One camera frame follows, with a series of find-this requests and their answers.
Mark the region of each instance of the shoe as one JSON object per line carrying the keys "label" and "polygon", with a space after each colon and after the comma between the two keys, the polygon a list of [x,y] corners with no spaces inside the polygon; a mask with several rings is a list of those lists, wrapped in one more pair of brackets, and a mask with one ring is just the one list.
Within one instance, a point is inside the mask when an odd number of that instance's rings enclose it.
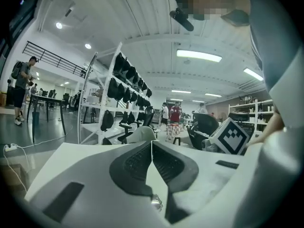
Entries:
{"label": "shoe", "polygon": [[24,122],[23,116],[20,115],[20,116],[18,117],[18,120],[19,120],[20,122]]}
{"label": "shoe", "polygon": [[18,118],[16,118],[16,119],[15,119],[15,124],[16,124],[16,125],[18,125],[18,126],[20,126],[20,125],[21,125],[21,122],[19,121],[19,119],[18,119]]}

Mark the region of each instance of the fluorescent light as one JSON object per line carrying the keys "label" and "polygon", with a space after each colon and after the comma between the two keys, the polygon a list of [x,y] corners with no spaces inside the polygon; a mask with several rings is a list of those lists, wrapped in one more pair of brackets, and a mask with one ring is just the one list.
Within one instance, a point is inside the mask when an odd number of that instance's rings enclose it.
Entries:
{"label": "fluorescent light", "polygon": [[181,90],[172,90],[172,92],[176,92],[176,93],[187,93],[190,94],[190,91],[181,91]]}
{"label": "fluorescent light", "polygon": [[62,24],[59,23],[59,22],[57,22],[57,23],[56,23],[56,27],[57,27],[58,29],[62,29]]}
{"label": "fluorescent light", "polygon": [[198,59],[205,59],[213,62],[220,62],[222,60],[222,57],[197,51],[177,50],[176,55],[178,57],[192,57]]}
{"label": "fluorescent light", "polygon": [[222,97],[221,95],[214,95],[214,94],[209,94],[209,93],[206,93],[205,95],[210,95],[210,96],[215,96],[215,97]]}
{"label": "fluorescent light", "polygon": [[251,75],[252,77],[255,77],[259,81],[263,81],[264,78],[255,73],[254,71],[250,70],[249,68],[244,69],[244,72]]}

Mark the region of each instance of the white box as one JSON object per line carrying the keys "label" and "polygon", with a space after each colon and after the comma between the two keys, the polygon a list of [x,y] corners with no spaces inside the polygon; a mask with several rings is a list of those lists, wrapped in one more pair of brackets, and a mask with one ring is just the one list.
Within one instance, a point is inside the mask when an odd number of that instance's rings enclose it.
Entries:
{"label": "white box", "polygon": [[230,117],[209,137],[226,154],[241,154],[249,141],[248,134]]}

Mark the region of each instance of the man with backpack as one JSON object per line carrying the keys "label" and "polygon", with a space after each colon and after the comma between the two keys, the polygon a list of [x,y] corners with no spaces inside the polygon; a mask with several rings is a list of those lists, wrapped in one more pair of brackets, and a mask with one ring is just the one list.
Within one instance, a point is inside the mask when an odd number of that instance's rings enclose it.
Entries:
{"label": "man with backpack", "polygon": [[23,63],[21,66],[15,68],[12,72],[12,77],[16,79],[15,91],[14,91],[14,106],[15,106],[15,124],[21,125],[24,121],[22,115],[20,115],[22,102],[25,95],[25,87],[33,85],[32,80],[35,79],[30,74],[30,68],[37,62],[36,57],[31,57],[29,62]]}

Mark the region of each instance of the black table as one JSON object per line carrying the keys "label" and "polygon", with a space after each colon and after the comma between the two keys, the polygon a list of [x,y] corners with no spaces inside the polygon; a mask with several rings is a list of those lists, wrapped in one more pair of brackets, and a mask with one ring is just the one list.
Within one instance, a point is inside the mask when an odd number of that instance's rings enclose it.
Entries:
{"label": "black table", "polygon": [[62,100],[57,100],[57,99],[53,99],[53,98],[48,98],[46,96],[39,96],[39,95],[31,95],[30,96],[30,100],[29,100],[29,106],[28,106],[28,116],[27,116],[27,123],[29,122],[29,109],[30,106],[32,105],[33,99],[36,99],[34,102],[34,114],[33,114],[33,120],[32,120],[32,136],[33,136],[33,143],[35,142],[35,117],[36,117],[36,109],[37,109],[37,104],[38,104],[38,100],[40,101],[45,101],[46,102],[46,109],[47,109],[47,122],[48,122],[48,103],[49,102],[58,102],[60,105],[60,115],[61,115],[61,123],[62,123],[62,127],[63,127],[63,132],[66,135],[66,129],[65,129],[65,124],[63,122],[63,114],[62,114]]}

